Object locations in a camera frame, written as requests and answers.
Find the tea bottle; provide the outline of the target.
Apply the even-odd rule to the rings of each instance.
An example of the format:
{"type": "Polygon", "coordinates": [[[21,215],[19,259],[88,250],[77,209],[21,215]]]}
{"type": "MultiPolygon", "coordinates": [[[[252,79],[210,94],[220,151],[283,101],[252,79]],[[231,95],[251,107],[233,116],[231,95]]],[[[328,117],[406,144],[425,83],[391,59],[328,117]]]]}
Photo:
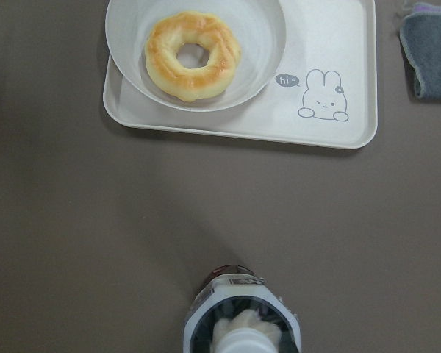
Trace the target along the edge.
{"type": "Polygon", "coordinates": [[[298,316],[241,265],[210,272],[183,328],[183,352],[301,352],[298,316]]]}

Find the cream rabbit tray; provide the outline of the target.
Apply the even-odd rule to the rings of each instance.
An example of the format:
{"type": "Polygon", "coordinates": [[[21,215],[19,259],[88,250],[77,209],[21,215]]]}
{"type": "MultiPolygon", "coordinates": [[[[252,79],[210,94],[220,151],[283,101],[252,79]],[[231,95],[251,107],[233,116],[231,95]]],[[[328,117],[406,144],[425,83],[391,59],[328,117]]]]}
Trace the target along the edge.
{"type": "Polygon", "coordinates": [[[286,44],[274,77],[225,110],[167,107],[140,93],[111,55],[103,102],[119,124],[339,149],[368,144],[378,126],[373,1],[279,1],[286,44]]]}

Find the white round plate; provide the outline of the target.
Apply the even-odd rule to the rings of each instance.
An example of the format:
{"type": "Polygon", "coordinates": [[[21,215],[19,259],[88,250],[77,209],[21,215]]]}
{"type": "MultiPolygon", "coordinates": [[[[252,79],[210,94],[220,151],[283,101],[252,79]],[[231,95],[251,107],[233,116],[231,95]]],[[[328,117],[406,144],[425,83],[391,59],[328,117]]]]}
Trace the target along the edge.
{"type": "Polygon", "coordinates": [[[255,97],[274,77],[286,44],[286,23],[279,1],[110,1],[105,19],[110,55],[123,76],[152,101],[193,112],[236,107],[255,97]],[[222,94],[194,102],[162,92],[150,79],[143,47],[156,22],[181,11],[218,16],[241,48],[232,83],[222,94]]]}

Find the glazed donut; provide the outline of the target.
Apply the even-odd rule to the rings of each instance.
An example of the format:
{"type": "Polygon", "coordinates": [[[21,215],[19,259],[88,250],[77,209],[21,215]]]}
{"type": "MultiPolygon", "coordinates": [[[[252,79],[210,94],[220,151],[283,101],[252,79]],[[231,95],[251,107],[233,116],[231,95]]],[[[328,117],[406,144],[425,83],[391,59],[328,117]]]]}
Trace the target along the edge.
{"type": "Polygon", "coordinates": [[[218,16],[184,11],[152,27],[144,48],[146,70],[163,92],[192,102],[220,95],[232,83],[241,59],[241,47],[218,16]],[[187,68],[177,58],[186,44],[209,53],[206,65],[187,68]]]}

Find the grey folded cloth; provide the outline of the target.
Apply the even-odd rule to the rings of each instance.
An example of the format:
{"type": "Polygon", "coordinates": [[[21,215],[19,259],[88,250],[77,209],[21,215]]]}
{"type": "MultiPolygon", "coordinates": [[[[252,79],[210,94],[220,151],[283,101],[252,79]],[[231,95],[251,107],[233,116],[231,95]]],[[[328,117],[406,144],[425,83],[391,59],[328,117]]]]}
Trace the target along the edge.
{"type": "Polygon", "coordinates": [[[399,37],[414,72],[415,97],[441,100],[441,5],[414,3],[399,37]]]}

